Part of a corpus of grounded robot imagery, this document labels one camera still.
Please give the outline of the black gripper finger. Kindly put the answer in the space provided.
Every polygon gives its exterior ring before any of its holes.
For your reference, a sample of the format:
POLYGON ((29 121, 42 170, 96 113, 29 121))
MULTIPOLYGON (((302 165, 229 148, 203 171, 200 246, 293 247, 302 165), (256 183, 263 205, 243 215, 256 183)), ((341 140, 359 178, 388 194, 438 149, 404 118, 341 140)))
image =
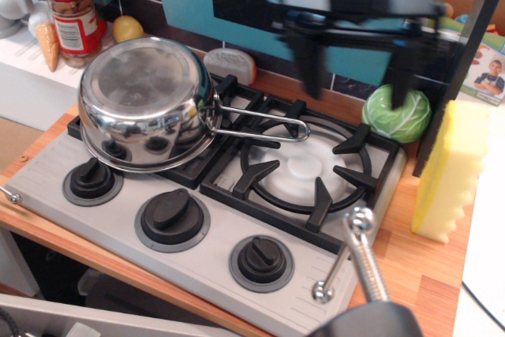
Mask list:
POLYGON ((291 28, 286 31, 286 43, 293 53, 294 63, 305 92, 320 99, 326 69, 324 32, 318 29, 291 28))
POLYGON ((420 43, 403 43, 395 47, 390 60, 391 108, 403 106, 406 96, 422 68, 420 43))

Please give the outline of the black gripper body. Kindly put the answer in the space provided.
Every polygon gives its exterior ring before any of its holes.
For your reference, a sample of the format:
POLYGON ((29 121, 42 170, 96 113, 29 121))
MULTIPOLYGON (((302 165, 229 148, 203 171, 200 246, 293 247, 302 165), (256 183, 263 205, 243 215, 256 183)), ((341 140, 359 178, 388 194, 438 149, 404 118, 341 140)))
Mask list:
POLYGON ((435 40, 421 22, 437 22, 446 12, 433 0, 266 0, 272 27, 291 46, 411 47, 435 40))

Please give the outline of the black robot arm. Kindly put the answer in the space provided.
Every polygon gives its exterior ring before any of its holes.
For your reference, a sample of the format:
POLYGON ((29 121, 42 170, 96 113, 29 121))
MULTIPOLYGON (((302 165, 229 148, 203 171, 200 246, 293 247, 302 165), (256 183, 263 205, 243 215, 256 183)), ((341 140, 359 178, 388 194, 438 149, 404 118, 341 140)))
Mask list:
POLYGON ((436 32, 423 32, 425 19, 446 12, 433 0, 267 0, 272 25, 290 48, 305 92, 320 97, 328 47, 391 53, 391 107, 402 107, 421 63, 437 46, 436 32))

